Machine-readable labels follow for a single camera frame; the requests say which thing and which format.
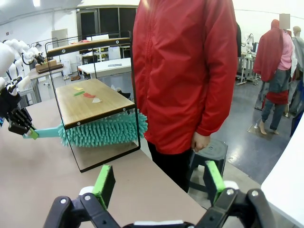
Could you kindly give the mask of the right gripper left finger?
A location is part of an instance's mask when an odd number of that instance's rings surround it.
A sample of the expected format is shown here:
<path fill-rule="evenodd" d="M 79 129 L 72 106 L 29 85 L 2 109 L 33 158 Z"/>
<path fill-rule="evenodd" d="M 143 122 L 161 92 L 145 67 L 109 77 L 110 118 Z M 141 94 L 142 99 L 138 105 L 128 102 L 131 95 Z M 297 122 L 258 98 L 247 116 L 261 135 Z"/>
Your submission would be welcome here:
<path fill-rule="evenodd" d="M 113 167 L 102 166 L 92 190 L 76 199 L 68 196 L 54 199 L 43 227 L 78 228 L 89 221 L 95 228 L 118 228 L 118 223 L 107 211 L 114 185 Z"/>

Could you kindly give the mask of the person's left hand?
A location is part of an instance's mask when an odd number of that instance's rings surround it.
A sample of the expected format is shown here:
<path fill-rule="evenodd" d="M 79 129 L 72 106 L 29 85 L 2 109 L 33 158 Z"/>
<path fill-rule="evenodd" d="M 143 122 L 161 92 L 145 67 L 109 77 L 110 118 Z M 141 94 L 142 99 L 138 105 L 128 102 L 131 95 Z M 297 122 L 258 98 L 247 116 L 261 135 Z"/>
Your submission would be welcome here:
<path fill-rule="evenodd" d="M 210 142 L 210 136 L 203 136 L 199 133 L 195 132 L 193 134 L 192 140 L 191 140 L 191 148 L 195 152 L 198 152 L 208 146 Z"/>

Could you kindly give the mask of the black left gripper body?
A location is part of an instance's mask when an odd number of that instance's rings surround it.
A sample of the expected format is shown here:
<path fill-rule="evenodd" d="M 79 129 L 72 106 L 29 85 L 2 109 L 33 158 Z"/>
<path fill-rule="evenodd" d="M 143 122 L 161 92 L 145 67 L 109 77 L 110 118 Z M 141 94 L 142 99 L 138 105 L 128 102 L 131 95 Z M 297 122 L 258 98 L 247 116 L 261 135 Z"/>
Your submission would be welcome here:
<path fill-rule="evenodd" d="M 24 135 L 33 129 L 32 118 L 26 108 L 15 108 L 8 112 L 8 130 L 10 132 Z"/>

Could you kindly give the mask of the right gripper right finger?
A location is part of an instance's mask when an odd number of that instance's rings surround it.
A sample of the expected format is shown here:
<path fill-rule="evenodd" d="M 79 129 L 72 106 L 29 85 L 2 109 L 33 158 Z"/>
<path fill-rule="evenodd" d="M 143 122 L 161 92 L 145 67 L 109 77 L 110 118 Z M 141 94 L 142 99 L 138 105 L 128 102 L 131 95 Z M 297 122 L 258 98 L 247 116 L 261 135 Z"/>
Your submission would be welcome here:
<path fill-rule="evenodd" d="M 211 207 L 206 211 L 197 228 L 221 228 L 229 217 L 236 217 L 245 228 L 275 228 L 276 222 L 261 189 L 244 193 L 227 187 L 214 161 L 206 161 L 203 180 Z"/>

